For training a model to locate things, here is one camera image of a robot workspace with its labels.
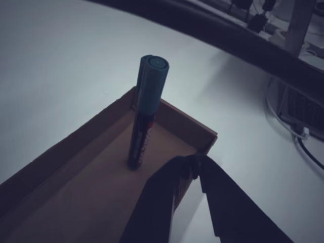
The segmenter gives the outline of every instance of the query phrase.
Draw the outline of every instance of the marker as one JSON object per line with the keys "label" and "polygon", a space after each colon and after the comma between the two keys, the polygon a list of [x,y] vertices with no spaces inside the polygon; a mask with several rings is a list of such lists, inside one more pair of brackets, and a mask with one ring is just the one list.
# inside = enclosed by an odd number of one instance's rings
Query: marker
{"label": "marker", "polygon": [[143,162],[168,71],[169,64],[162,57],[141,58],[136,86],[137,112],[127,161],[131,170],[138,169]]}

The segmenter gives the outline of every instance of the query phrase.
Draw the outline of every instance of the cardboard box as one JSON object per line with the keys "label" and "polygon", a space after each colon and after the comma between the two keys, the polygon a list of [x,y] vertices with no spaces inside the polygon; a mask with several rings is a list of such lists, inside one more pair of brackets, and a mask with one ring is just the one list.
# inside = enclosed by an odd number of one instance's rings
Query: cardboard box
{"label": "cardboard box", "polygon": [[[206,154],[215,143],[215,132],[161,100],[143,164],[129,171],[134,94],[0,186],[3,242],[118,242],[146,180],[174,156]],[[181,196],[189,184],[182,182]]]}

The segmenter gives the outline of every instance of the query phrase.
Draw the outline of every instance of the white table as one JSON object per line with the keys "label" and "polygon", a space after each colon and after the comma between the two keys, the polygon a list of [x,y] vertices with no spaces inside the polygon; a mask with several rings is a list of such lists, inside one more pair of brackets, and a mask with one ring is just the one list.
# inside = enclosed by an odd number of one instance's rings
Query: white table
{"label": "white table", "polygon": [[[324,241],[323,174],[267,115],[263,71],[85,1],[2,2],[0,31],[0,183],[134,86],[140,57],[155,54],[171,66],[163,98],[219,133],[210,157],[293,241]],[[172,242],[216,242],[206,205],[193,183]]]}

